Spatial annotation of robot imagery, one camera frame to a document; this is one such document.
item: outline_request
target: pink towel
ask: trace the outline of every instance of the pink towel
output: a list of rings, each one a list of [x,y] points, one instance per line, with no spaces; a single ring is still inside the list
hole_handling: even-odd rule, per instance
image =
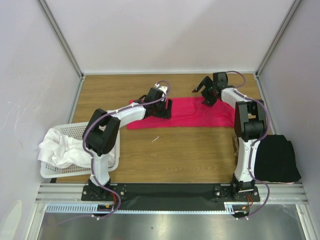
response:
[[[171,119],[148,117],[127,125],[128,129],[152,129],[166,127],[234,127],[235,110],[218,100],[213,106],[202,104],[204,98],[177,97],[173,100]]]

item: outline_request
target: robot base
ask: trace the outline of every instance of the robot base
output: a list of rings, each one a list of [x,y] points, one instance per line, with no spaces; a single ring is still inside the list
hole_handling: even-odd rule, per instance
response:
[[[125,184],[116,184],[112,185],[108,182],[105,185],[106,188],[115,191],[121,197],[121,200],[124,200],[126,197],[126,185]],[[88,185],[85,185],[82,190],[82,201],[91,201],[91,202],[112,202],[113,196],[109,191],[104,190],[102,187],[96,186],[89,179]]]
[[[253,191],[245,191],[245,192],[238,192],[236,194],[232,194],[232,187],[230,185],[216,185],[214,186],[214,195],[215,201],[217,203],[235,203],[235,202],[244,202],[248,201],[247,196],[250,195],[252,200],[255,203],[260,202],[260,195],[258,192],[258,188],[255,186]]]

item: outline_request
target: white partition wall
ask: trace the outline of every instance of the white partition wall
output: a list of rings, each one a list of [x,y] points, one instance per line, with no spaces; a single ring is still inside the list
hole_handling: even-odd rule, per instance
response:
[[[255,71],[293,0],[47,0],[86,73]]]
[[[320,227],[320,1],[302,1],[260,76]]]
[[[35,0],[2,0],[0,31],[0,239],[21,240],[43,181],[38,145],[67,122],[80,79]]]

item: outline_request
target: laundry basket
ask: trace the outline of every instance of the laundry basket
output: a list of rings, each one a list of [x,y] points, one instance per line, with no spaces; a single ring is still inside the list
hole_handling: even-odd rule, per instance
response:
[[[78,140],[82,140],[82,135],[88,125],[88,122],[80,122],[80,123],[71,123],[54,126],[54,129],[57,129],[60,133],[67,135],[68,137],[72,137]],[[112,154],[115,155],[115,165],[109,168],[109,172],[115,170],[119,164],[119,155],[120,155],[120,133],[118,131],[118,135],[116,138],[115,147],[112,149]],[[51,164],[42,161],[40,174],[42,177],[46,179],[51,178],[61,178],[61,177],[70,177],[70,176],[78,176],[78,175],[86,175],[91,174],[91,168],[84,168],[76,165],[71,165],[67,168],[58,168],[56,166],[52,166]]]

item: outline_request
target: white cloth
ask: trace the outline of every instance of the white cloth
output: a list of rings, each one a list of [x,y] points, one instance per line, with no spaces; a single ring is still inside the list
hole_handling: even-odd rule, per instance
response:
[[[57,129],[50,128],[43,142],[39,145],[38,160],[60,169],[65,169],[71,165],[90,168],[91,156],[83,150],[82,143],[82,140],[77,140],[61,134]]]

